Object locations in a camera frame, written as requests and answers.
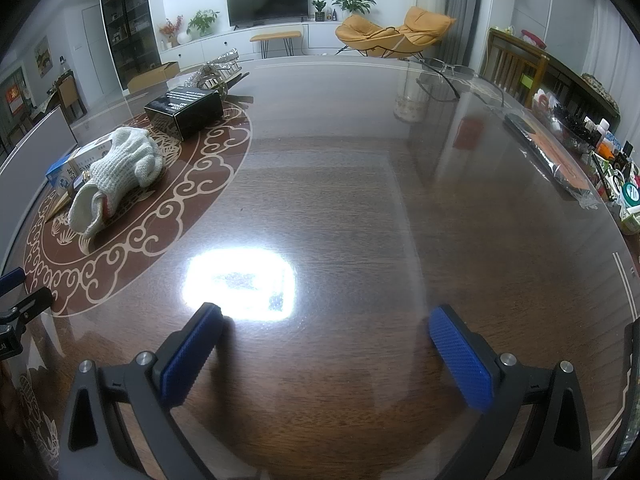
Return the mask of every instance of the glove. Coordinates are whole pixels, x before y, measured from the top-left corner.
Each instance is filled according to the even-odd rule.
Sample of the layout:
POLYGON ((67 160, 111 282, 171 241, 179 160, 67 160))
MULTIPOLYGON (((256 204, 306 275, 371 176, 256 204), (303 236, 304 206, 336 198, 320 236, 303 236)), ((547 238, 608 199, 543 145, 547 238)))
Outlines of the glove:
POLYGON ((150 186, 162 171, 162 155, 146 130, 118 128, 111 141, 109 153, 91 165, 91 178, 69 211, 69 227, 87 238, 104 228, 104 221, 116 213, 127 192, 150 186))

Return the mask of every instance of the television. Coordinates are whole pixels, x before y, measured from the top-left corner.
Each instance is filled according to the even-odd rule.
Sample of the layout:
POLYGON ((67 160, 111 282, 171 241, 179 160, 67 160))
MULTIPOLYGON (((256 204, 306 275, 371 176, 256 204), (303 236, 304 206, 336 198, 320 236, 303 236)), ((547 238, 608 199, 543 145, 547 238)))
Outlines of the television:
POLYGON ((309 0, 226 0, 229 25, 308 16, 309 0))

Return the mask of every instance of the white box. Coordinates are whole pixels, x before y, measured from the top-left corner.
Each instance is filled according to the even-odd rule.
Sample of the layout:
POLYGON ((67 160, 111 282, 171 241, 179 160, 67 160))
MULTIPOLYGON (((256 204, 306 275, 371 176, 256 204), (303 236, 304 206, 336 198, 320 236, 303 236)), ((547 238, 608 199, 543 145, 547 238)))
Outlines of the white box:
POLYGON ((88 170, 92 163, 103 158, 110 149, 111 134, 95 139, 54 162, 47 171, 47 180, 57 194, 62 196, 76 176, 88 170))

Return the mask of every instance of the black box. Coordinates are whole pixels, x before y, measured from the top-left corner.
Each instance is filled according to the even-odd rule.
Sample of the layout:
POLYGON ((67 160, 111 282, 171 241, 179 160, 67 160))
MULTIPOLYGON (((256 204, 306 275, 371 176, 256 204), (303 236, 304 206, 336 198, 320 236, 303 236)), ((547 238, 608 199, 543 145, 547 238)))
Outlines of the black box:
POLYGON ((145 106, 155 126, 178 140, 185 140, 223 115, 217 90, 178 86, 145 106))

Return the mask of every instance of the white vase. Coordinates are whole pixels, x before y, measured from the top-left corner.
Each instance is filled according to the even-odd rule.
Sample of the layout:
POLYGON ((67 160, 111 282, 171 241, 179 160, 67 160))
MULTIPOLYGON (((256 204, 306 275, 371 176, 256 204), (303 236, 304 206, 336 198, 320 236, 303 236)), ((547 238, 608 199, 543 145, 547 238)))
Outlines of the white vase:
POLYGON ((189 43, 191 41, 191 35, 186 32, 181 32, 178 34, 178 43, 184 45, 185 43, 189 43))

